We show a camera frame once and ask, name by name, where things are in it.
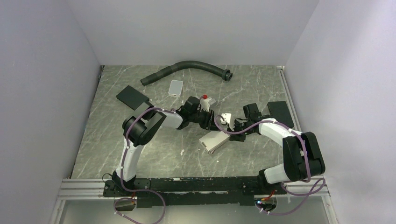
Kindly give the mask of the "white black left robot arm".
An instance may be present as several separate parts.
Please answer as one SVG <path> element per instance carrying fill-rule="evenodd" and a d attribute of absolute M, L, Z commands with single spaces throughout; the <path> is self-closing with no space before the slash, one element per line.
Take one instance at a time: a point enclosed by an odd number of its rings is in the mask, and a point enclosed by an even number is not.
<path fill-rule="evenodd" d="M 161 127 L 181 130 L 190 123 L 202 129 L 217 131 L 214 124 L 214 111 L 204 109 L 200 99 L 189 97 L 178 109 L 165 110 L 153 106 L 149 101 L 135 107 L 133 114 L 122 124 L 124 130 L 124 149 L 118 168 L 112 174 L 116 190 L 122 196 L 134 190 L 137 163 L 143 146 L 148 144 Z"/>

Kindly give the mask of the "white cardboard box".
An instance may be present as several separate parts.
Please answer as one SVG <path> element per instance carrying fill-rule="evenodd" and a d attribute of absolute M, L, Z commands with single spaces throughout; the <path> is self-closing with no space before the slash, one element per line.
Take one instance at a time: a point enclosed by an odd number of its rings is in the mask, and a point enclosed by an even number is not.
<path fill-rule="evenodd" d="M 212 154 L 217 148 L 227 142 L 229 138 L 230 135 L 224 132 L 211 131 L 201 137 L 198 141 L 208 154 Z"/>

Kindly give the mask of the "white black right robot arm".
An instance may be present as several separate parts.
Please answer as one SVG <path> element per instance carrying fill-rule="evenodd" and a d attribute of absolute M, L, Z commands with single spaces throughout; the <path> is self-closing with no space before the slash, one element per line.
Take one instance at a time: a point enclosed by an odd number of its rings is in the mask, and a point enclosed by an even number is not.
<path fill-rule="evenodd" d="M 294 130 L 294 122 L 285 101 L 268 102 L 267 108 L 269 114 L 263 115 L 257 104 L 245 105 L 245 118 L 228 122 L 228 130 L 235 132 L 230 140 L 243 142 L 247 135 L 256 133 L 282 147 L 283 162 L 259 172 L 259 191 L 268 194 L 276 183 L 303 181 L 322 175 L 325 163 L 315 134 Z"/>

